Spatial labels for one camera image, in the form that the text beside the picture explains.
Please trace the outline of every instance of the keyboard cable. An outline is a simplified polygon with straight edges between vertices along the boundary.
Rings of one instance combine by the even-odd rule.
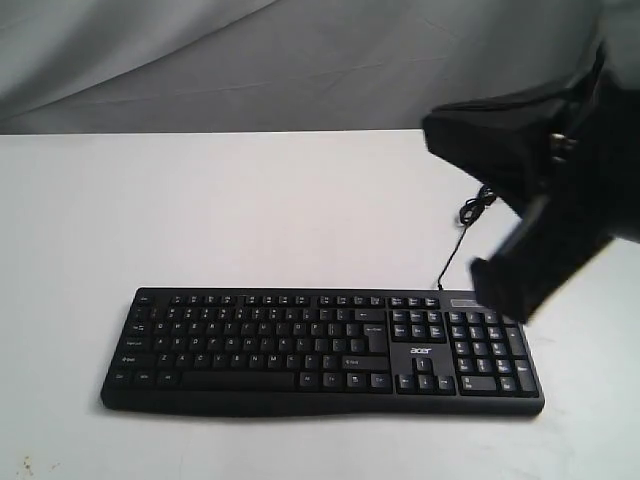
[[[476,223],[476,221],[480,218],[484,211],[489,208],[491,204],[493,204],[493,202],[496,201],[496,198],[497,196],[493,192],[493,190],[491,190],[491,188],[487,185],[483,185],[482,187],[480,187],[480,190],[478,191],[478,194],[475,196],[475,198],[470,198],[469,200],[467,200],[458,212],[458,222],[462,227],[462,232],[458,237],[456,246],[453,248],[453,252],[451,252],[451,255],[449,256],[449,260],[447,260],[447,263],[445,263],[442,272],[440,272],[440,275],[438,276],[438,290],[444,290],[444,288],[442,287],[442,277],[444,277],[444,274],[447,272],[449,265],[451,265],[453,257],[455,257],[456,253],[458,253],[458,249],[462,244],[462,240],[464,240],[464,236],[467,234],[467,230],[469,230],[469,227]]]

